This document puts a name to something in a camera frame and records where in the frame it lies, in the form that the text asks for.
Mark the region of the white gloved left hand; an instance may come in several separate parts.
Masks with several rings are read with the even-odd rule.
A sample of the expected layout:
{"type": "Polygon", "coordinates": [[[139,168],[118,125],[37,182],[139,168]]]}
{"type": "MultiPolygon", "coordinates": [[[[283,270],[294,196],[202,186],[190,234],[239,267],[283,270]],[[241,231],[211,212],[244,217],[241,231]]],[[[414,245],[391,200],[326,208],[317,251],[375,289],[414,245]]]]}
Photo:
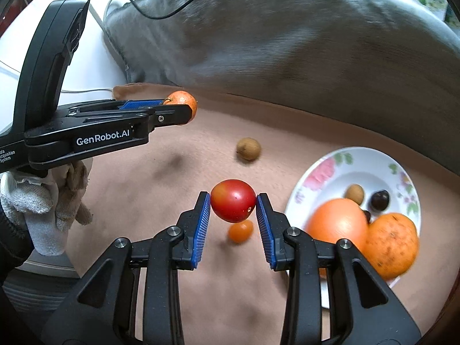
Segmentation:
{"type": "Polygon", "coordinates": [[[93,160],[77,160],[47,171],[44,178],[18,170],[1,174],[1,206],[8,221],[27,231],[42,256],[61,256],[74,222],[88,225],[92,213],[82,203],[93,160]]]}

